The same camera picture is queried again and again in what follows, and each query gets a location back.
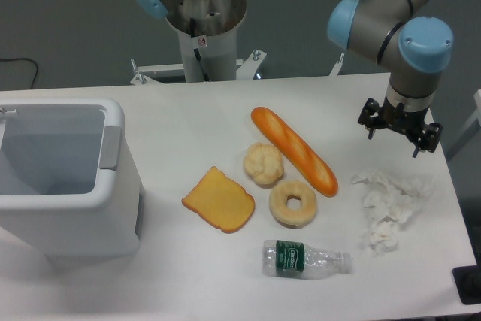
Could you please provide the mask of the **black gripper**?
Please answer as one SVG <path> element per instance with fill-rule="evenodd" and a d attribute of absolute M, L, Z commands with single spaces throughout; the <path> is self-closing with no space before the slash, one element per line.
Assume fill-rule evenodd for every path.
<path fill-rule="evenodd" d="M 440 142 L 443 126 L 440 123 L 425 122 L 429 106 L 421 99 L 395 98 L 390 100 L 386 95 L 380 105 L 373 98 L 369 98 L 358 118 L 358 123 L 368 130 L 371 140 L 378 129 L 388 129 L 405 136 L 414 145 L 413 158 L 419 152 L 433 153 Z"/>

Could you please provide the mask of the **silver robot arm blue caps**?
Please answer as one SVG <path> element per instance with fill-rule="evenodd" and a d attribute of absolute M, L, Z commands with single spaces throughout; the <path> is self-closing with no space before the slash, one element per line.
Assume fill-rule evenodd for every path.
<path fill-rule="evenodd" d="M 382 104 L 369 98 L 358 118 L 372 135 L 389 129 L 405 136 L 415 153 L 437 149 L 439 123 L 425 122 L 454 44 L 451 28 L 416 12 L 430 0 L 342 0 L 328 21 L 328 38 L 390 73 Z"/>

